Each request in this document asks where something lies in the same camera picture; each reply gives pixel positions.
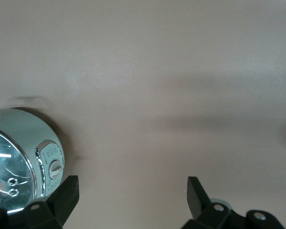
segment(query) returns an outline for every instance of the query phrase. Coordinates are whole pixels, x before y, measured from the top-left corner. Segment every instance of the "white surface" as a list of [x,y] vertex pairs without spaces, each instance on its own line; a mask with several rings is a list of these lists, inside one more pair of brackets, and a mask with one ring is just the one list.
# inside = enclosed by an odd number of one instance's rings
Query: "white surface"
[[65,229],[180,228],[188,176],[286,227],[286,0],[0,1],[0,108],[56,126]]
[[59,160],[52,161],[49,168],[49,176],[51,179],[55,179],[61,174],[63,168]]

